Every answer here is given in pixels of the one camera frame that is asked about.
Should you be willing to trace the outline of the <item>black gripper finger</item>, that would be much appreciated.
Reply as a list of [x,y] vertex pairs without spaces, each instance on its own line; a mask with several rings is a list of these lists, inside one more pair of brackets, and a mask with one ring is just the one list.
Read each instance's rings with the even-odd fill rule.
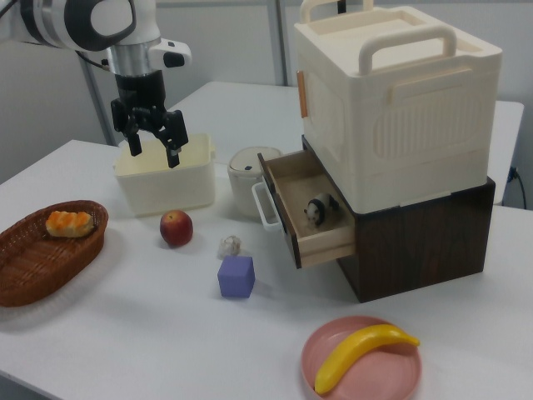
[[166,149],[169,168],[179,165],[179,153],[188,144],[187,129],[180,110],[162,112],[153,108],[148,117],[147,130],[158,139]]
[[136,109],[128,108],[119,98],[111,101],[112,123],[116,132],[126,138],[130,153],[133,157],[142,153],[142,145],[138,136]]

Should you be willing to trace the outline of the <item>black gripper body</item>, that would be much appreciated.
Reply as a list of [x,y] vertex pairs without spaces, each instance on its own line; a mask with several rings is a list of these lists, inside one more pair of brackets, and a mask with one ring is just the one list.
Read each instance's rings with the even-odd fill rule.
[[165,112],[166,90],[162,71],[140,76],[116,75],[119,99],[128,112],[134,108],[156,108]]

